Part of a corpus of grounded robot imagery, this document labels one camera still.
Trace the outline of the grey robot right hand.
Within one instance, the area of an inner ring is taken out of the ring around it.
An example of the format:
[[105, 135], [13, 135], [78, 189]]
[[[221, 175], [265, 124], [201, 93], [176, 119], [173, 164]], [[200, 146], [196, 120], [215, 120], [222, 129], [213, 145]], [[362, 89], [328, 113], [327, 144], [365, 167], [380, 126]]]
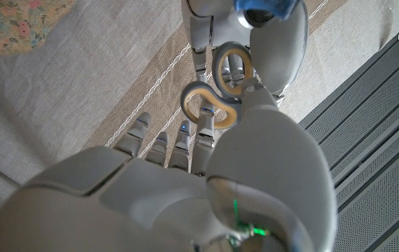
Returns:
[[31, 179], [0, 208], [0, 251], [331, 251], [337, 206], [316, 141], [256, 79], [241, 120], [211, 150], [180, 133], [137, 151], [138, 119], [116, 146], [77, 153]]

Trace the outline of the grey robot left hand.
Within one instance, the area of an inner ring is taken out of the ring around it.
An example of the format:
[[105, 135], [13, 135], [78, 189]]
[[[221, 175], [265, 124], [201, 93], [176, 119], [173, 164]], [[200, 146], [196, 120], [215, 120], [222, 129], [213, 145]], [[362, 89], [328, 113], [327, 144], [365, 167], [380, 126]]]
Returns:
[[181, 0], [181, 12], [197, 80], [207, 80], [207, 47], [234, 41], [249, 49], [255, 72], [276, 102], [284, 99], [307, 49], [305, 2]]

